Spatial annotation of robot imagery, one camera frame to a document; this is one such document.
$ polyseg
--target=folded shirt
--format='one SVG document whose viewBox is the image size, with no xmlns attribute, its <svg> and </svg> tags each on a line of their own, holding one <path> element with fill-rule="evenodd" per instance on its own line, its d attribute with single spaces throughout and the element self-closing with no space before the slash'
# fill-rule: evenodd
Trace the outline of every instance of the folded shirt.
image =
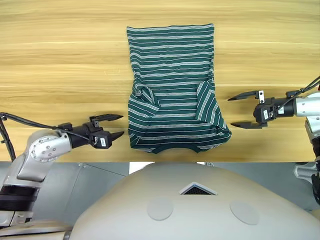
<svg viewBox="0 0 320 240">
<path fill-rule="evenodd" d="M 133 70 L 132 148 L 207 151 L 229 140 L 216 100 L 214 25 L 127 27 Z"/>
</svg>

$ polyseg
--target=black cable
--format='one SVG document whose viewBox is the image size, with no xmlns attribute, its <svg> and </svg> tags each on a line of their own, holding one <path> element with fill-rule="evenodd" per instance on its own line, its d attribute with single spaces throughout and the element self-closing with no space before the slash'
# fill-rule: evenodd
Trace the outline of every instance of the black cable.
<svg viewBox="0 0 320 240">
<path fill-rule="evenodd" d="M 9 155 L 10 155 L 10 159 L 13 162 L 16 159 L 14 146 L 12 145 L 12 143 L 10 141 L 8 132 L 7 132 L 6 128 L 5 128 L 5 125 L 4 125 L 1 117 L 0 117 L 0 134 L 1 134 L 2 138 L 3 138 L 2 143 L 5 143 L 6 149 L 8 150 Z"/>
<path fill-rule="evenodd" d="M 42 124 L 42 123 L 38 123 L 36 121 L 31 121 L 31 120 L 28 120 L 28 119 L 25 119 L 23 117 L 19 117 L 19 116 L 16 116 L 16 115 L 13 115 L 13 114 L 10 114 L 10 113 L 7 113 L 7 112 L 0 112 L 0 134 L 1 134 L 2 138 L 3 138 L 3 141 L 1 141 L 1 143 L 5 143 L 6 148 L 7 148 L 8 152 L 9 152 L 9 155 L 10 155 L 10 158 L 11 158 L 12 162 L 16 159 L 16 154 L 15 154 L 14 146 L 12 145 L 12 143 L 10 141 L 8 132 L 7 132 L 6 127 L 5 127 L 4 123 L 3 123 L 3 120 L 7 120 L 7 119 L 13 120 L 15 122 L 18 122 L 18 123 L 21 123 L 21 124 L 24 124 L 24 125 L 27 125 L 27 126 L 35 127 L 35 128 L 59 130 L 62 133 L 74 135 L 74 136 L 77 136 L 79 138 L 83 138 L 83 139 L 85 139 L 85 140 L 87 140 L 89 142 L 89 138 L 87 138 L 87 137 L 85 137 L 83 135 L 74 133 L 72 131 L 64 130 L 64 129 L 59 128 L 57 126 L 50 126 L 50 125 L 45 125 L 45 124 Z"/>
<path fill-rule="evenodd" d="M 289 103 L 290 101 L 296 99 L 300 94 L 305 93 L 313 88 L 315 88 L 317 85 L 320 85 L 320 76 L 318 76 L 315 80 L 313 80 L 311 83 L 309 83 L 305 88 L 301 88 L 299 91 L 297 91 L 296 94 L 294 94 L 292 97 L 288 98 L 287 101 L 285 101 L 282 105 L 277 107 L 277 110 L 281 109 L 284 105 Z"/>
<path fill-rule="evenodd" d="M 0 116 L 3 116 L 5 118 L 8 118 L 8 119 L 13 120 L 15 122 L 18 122 L 18 123 L 21 123 L 21 124 L 24 124 L 24 125 L 28 125 L 28 126 L 31 126 L 31 127 L 41 128 L 41 129 L 59 130 L 59 131 L 61 131 L 63 133 L 71 134 L 71 135 L 83 138 L 85 140 L 89 140 L 89 138 L 87 138 L 85 136 L 82 136 L 80 134 L 74 133 L 72 131 L 67 131 L 67 130 L 64 130 L 64 129 L 59 128 L 57 126 L 50 126 L 50 125 L 45 125 L 45 124 L 42 124 L 42 123 L 38 123 L 36 121 L 31 121 L 31 120 L 28 120 L 28 119 L 25 119 L 23 117 L 16 116 L 16 115 L 13 115 L 13 114 L 10 114 L 10 113 L 7 113 L 7 112 L 0 112 Z"/>
</svg>

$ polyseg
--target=wooden table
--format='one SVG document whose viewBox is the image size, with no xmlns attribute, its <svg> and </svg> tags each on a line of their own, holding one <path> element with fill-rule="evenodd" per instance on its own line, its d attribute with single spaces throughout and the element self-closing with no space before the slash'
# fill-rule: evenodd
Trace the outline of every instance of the wooden table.
<svg viewBox="0 0 320 240">
<path fill-rule="evenodd" d="M 121 114 L 104 123 L 125 131 L 108 150 L 77 148 L 61 162 L 199 161 L 299 162 L 314 155 L 303 118 L 277 119 L 268 128 L 229 125 L 230 141 L 194 153 L 130 149 L 128 97 L 133 74 L 126 26 L 215 24 L 217 98 L 228 123 L 254 120 L 257 100 L 227 102 L 245 91 L 266 97 L 306 86 L 319 74 L 319 0 L 2 0 L 0 111 L 48 125 Z M 17 155 L 37 129 L 6 126 Z M 0 161 L 9 161 L 4 144 Z"/>
</svg>

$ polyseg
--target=ventilation grille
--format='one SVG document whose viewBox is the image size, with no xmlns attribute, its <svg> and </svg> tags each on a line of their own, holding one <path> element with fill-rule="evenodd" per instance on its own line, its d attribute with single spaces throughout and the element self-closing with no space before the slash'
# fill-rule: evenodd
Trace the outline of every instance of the ventilation grille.
<svg viewBox="0 0 320 240">
<path fill-rule="evenodd" d="M 217 195 L 218 193 L 216 191 L 213 191 L 212 189 L 203 186 L 197 182 L 192 182 L 188 186 L 184 187 L 182 190 L 180 190 L 180 195 Z"/>
</svg>

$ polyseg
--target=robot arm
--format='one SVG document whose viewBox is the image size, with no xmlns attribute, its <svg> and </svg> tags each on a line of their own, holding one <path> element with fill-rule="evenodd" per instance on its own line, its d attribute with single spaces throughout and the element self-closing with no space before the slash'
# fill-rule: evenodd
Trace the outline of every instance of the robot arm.
<svg viewBox="0 0 320 240">
<path fill-rule="evenodd" d="M 39 189 L 58 157 L 87 144 L 97 149 L 111 147 L 112 141 L 124 132 L 104 131 L 99 122 L 121 117 L 115 114 L 93 116 L 90 122 L 81 126 L 64 123 L 53 127 L 56 130 L 44 129 L 33 133 L 27 140 L 25 151 L 10 165 L 0 190 L 0 228 L 31 220 Z"/>
<path fill-rule="evenodd" d="M 296 91 L 288 91 L 284 98 L 266 98 L 263 90 L 249 91 L 240 93 L 228 101 L 246 99 L 254 96 L 259 103 L 253 111 L 256 123 L 249 121 L 234 122 L 231 125 L 244 129 L 261 129 L 268 126 L 268 122 L 276 118 L 285 117 L 306 117 L 305 129 L 309 140 L 313 146 L 315 154 L 315 169 L 316 172 L 311 174 L 308 180 L 312 183 L 313 195 L 316 202 L 320 205 L 320 87 L 319 90 L 309 94 L 306 97 L 298 97 L 301 93 L 307 92 L 312 88 L 320 85 L 320 76 L 312 81 L 307 87 Z M 297 166 L 295 168 L 295 175 L 298 178 L 298 168 L 308 169 L 309 167 Z"/>
</svg>

